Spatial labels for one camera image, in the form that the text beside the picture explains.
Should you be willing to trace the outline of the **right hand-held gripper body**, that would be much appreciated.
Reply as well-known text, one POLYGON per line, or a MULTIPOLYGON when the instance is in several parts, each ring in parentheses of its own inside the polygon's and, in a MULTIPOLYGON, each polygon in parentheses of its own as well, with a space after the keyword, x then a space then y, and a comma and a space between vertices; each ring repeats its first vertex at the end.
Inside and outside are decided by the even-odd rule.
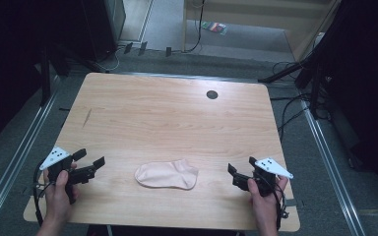
MULTIPOLYGON (((276 176, 283 176, 288 179, 293 178, 290 172, 270 157, 261 160, 257 159, 253 168, 252 179, 256 182, 262 197, 267 197, 275 192, 276 176)), ((237 172, 235 176, 232 176, 232 184, 243 191, 248 191, 247 181, 249 179, 249 176, 237 172)))

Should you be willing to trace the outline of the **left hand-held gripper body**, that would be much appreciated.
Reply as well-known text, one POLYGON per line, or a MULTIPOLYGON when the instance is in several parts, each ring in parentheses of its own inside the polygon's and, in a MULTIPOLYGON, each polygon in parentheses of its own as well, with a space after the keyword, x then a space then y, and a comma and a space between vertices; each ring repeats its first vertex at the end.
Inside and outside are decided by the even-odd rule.
POLYGON ((88 183, 90 179, 95 177, 96 173, 96 169, 94 169, 93 165, 82 168, 73 168, 72 163, 75 161, 73 159, 73 154, 61 147, 54 147, 47 158, 39 166, 40 170, 46 169, 48 171, 47 177, 50 182, 56 182, 58 174, 62 170, 66 170, 69 173, 69 179, 65 190, 71 205, 76 201, 73 195, 73 186, 79 183, 88 183))

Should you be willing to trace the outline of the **cream ankle sock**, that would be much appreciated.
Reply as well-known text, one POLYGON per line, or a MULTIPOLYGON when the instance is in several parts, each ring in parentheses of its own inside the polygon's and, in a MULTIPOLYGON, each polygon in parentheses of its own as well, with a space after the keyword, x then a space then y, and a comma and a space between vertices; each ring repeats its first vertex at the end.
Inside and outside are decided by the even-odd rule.
POLYGON ((186 159, 169 162, 150 162, 135 172, 136 181, 148 188, 177 188, 191 190, 197 183, 199 169, 186 159))

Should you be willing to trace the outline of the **person's right hand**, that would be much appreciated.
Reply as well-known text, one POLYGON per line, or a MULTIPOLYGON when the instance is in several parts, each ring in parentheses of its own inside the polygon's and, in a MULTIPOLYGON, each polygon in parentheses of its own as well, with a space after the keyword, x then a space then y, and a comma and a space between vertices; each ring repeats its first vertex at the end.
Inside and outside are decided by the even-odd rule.
POLYGON ((270 231, 277 229, 277 204, 282 199, 287 183, 288 179, 286 177, 279 176, 276 182, 275 193, 262 197, 256 182, 252 179, 247 181, 256 224, 260 230, 270 231))

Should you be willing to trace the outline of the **person's left hand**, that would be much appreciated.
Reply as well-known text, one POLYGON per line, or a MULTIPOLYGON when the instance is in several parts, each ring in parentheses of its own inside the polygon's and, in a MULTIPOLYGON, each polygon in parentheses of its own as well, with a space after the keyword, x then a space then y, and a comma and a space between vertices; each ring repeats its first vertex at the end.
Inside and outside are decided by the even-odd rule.
POLYGON ((65 187, 69 179, 69 173, 62 170, 54 184, 51 184, 45 191, 46 195, 46 216, 41 228, 49 228, 52 232, 60 230, 70 219, 72 206, 65 187))

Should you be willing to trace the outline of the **black metal stand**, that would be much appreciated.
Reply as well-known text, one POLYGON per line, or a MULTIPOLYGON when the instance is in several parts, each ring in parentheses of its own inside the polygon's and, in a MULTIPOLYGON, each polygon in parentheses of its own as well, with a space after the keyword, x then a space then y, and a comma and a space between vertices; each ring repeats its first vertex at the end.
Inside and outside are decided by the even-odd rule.
POLYGON ((293 72, 299 71, 299 75, 294 80, 294 84, 298 89, 305 89, 308 84, 311 84, 309 109, 314 119, 320 119, 317 107, 323 71, 320 62, 321 58, 322 50, 314 49, 303 60, 293 63, 291 66, 266 79, 259 79, 258 82, 270 84, 292 74, 293 72))
POLYGON ((49 61, 47 47, 43 46, 40 51, 40 71, 41 71, 41 102, 43 106, 51 96, 51 82, 49 73, 49 61))

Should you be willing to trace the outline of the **dark cabinet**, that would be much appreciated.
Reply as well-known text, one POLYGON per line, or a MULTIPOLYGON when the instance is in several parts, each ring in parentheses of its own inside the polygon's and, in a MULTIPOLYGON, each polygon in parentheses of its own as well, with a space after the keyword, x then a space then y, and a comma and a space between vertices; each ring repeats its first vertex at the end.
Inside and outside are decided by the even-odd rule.
POLYGON ((81 0, 85 13, 87 57, 101 61, 116 51, 126 20, 123 0, 81 0))

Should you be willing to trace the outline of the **colourful packet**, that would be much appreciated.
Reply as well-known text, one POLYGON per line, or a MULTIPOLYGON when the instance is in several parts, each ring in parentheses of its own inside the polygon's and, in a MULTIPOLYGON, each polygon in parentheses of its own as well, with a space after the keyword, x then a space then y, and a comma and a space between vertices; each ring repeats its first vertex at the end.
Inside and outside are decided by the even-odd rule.
POLYGON ((227 31, 226 25, 217 22, 201 22, 201 28, 220 35, 225 35, 227 31))

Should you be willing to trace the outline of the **beige wooden platform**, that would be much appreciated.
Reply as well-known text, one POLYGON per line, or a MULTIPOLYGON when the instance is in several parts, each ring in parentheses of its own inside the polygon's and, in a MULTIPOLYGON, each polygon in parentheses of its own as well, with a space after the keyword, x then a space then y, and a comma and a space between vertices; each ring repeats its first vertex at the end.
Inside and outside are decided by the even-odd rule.
POLYGON ((203 19, 243 26, 285 30, 296 61, 311 50, 317 34, 326 31, 342 0, 184 0, 181 48, 186 22, 203 19))

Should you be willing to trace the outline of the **metal floor rail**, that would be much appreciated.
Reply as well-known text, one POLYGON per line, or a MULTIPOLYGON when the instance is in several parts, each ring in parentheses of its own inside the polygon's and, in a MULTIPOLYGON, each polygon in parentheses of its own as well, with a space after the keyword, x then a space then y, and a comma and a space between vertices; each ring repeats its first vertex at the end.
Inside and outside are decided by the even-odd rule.
POLYGON ((320 152, 322 160, 324 162, 326 171, 334 188, 337 200, 341 207, 343 216, 345 217, 346 224, 350 231, 351 236, 367 236, 364 227, 361 223, 360 217, 354 206, 354 203, 347 190, 347 186, 343 180, 343 177, 338 169, 338 166, 334 160, 331 150, 327 144, 321 126, 317 120, 313 118, 310 111, 310 105, 306 101, 300 102, 301 107, 304 109, 304 114, 314 137, 316 146, 320 152))
POLYGON ((51 76, 49 98, 39 105, 41 99, 34 95, 0 134, 0 208, 52 108, 60 81, 59 76, 51 76))

